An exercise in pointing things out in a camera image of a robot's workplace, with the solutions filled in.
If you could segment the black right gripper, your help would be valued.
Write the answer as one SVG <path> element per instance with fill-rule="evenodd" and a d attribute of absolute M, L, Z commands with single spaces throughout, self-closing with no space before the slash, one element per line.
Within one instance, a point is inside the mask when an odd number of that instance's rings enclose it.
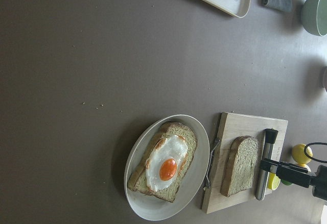
<path fill-rule="evenodd" d="M 317 198 L 326 198 L 326 166 L 320 165 L 315 173 L 306 168 L 278 162 L 264 158 L 260 162 L 260 169 L 264 171 L 276 171 L 276 175 L 287 182 L 309 188 L 312 186 L 312 195 Z"/>

